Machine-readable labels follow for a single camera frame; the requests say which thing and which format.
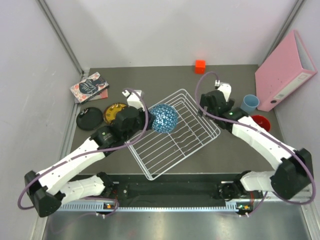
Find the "blue white patterned bowl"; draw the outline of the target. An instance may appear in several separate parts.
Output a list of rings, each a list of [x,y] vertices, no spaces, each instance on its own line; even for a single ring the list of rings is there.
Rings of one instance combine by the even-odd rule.
[[[178,124],[178,113],[168,104],[157,104],[150,111],[154,116],[151,128],[157,133],[171,133]]]

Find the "yellow patterned plate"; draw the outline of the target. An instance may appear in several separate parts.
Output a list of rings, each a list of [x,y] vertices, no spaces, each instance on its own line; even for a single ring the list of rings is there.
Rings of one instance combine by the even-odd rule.
[[[103,113],[103,119],[107,124],[111,124],[113,120],[116,119],[116,114],[120,112],[123,108],[127,107],[125,103],[113,103],[109,105]]]

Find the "black plate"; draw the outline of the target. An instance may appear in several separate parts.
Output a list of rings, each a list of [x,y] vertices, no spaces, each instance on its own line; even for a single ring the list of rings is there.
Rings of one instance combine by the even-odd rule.
[[[76,117],[76,125],[84,131],[96,129],[103,121],[103,113],[97,107],[85,108]]]

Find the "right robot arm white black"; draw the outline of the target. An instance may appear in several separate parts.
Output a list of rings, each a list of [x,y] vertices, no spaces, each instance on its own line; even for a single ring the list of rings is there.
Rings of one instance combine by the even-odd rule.
[[[233,185],[237,197],[245,198],[251,191],[264,191],[274,192],[278,197],[290,200],[311,184],[313,164],[308,150],[296,150],[278,141],[257,125],[245,111],[233,107],[234,100],[226,101],[220,90],[202,94],[199,105],[199,116],[206,116],[220,128],[246,142],[273,168],[272,171],[247,170],[239,174]]]

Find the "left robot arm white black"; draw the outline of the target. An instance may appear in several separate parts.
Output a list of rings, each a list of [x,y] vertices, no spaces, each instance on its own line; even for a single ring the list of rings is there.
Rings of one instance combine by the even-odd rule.
[[[104,172],[74,180],[84,169],[122,149],[137,132],[150,130],[155,116],[148,110],[127,106],[120,110],[110,125],[105,125],[82,145],[53,166],[24,176],[27,195],[39,217],[47,217],[62,205],[86,197],[109,198],[114,183]]]

